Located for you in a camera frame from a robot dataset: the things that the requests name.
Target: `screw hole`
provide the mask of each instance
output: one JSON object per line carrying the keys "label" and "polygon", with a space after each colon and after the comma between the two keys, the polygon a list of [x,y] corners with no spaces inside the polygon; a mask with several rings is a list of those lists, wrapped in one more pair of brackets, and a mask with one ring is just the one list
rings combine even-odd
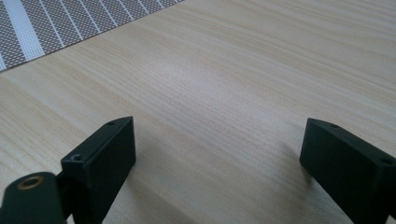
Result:
{"label": "screw hole", "polygon": [[70,157],[70,160],[72,161],[81,161],[82,160],[82,155],[81,154],[76,154]]}
{"label": "screw hole", "polygon": [[18,189],[20,189],[20,190],[33,189],[33,188],[39,186],[43,182],[43,180],[44,180],[44,177],[41,175],[31,176],[29,178],[22,180],[18,184]]}
{"label": "screw hole", "polygon": [[386,165],[393,165],[393,161],[389,160],[389,159],[381,159],[381,161],[383,163],[385,163]]}

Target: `black plastic part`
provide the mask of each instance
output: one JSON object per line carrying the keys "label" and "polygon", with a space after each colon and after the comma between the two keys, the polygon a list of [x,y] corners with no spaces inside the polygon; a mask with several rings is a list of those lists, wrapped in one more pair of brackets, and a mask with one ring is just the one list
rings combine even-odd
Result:
{"label": "black plastic part", "polygon": [[35,173],[6,188],[0,223],[65,223],[55,175]]}
{"label": "black plastic part", "polygon": [[354,223],[395,215],[396,159],[356,135],[309,119],[300,162]]}
{"label": "black plastic part", "polygon": [[135,161],[133,118],[102,126],[61,160],[66,213],[76,223],[101,223]]}

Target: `table surface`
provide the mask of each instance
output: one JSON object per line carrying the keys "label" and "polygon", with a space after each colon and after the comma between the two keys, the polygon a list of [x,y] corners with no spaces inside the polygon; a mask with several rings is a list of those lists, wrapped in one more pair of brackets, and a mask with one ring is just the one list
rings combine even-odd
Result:
{"label": "table surface", "polygon": [[0,190],[134,116],[105,223],[351,223],[308,118],[396,155],[396,2],[186,0],[0,74]]}

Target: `wood grain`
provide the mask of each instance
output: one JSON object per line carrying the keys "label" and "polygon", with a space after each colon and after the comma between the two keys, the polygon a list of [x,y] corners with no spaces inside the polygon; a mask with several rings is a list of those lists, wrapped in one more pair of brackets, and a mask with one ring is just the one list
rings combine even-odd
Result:
{"label": "wood grain", "polygon": [[186,0],[0,74],[0,191],[134,116],[106,223],[350,223],[307,118],[396,156],[396,2]]}

